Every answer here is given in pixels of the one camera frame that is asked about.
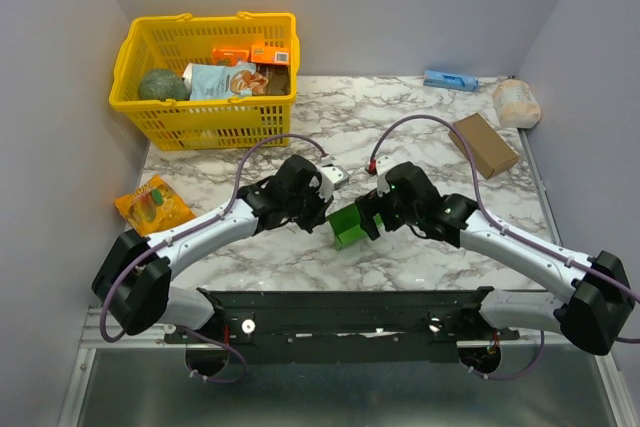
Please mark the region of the green paper box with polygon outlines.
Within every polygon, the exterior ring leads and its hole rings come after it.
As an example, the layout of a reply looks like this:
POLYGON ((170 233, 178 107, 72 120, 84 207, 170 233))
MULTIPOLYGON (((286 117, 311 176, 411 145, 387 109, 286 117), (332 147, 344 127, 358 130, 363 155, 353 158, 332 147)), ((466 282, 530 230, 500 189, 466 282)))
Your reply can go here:
POLYGON ((337 251, 369 238, 361 228, 360 220, 360 213, 355 203, 351 203, 327 217, 333 232, 333 245, 337 251))

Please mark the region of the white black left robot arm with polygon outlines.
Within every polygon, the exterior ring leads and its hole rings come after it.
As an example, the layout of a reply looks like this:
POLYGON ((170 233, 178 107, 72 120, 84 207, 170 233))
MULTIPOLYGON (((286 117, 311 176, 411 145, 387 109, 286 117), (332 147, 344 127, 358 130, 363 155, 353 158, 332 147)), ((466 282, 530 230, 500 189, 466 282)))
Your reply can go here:
POLYGON ((167 324, 186 327, 201 342, 214 340, 221 305, 206 290, 174 286, 175 278, 222 247, 289 222, 313 231, 347 181, 337 165, 316 166, 293 155, 274 175, 239 188, 228 203, 200 217, 147 236, 121 234, 92 283, 101 315, 112 316, 129 336, 167 324))

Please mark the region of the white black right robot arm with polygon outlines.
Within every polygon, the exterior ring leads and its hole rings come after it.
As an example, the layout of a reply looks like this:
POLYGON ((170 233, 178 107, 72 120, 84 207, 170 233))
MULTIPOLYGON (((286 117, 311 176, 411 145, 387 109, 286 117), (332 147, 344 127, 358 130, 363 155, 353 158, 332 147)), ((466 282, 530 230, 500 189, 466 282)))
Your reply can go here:
POLYGON ((559 333, 581 350, 608 354, 634 308, 622 261, 572 251, 492 217, 461 194, 442 195, 411 162, 386 162, 377 186, 358 197, 360 227, 375 240, 382 230, 407 226, 420 238, 447 243, 489 257, 533 280, 542 291, 492 290, 464 309, 460 326, 480 339, 494 328, 559 333))

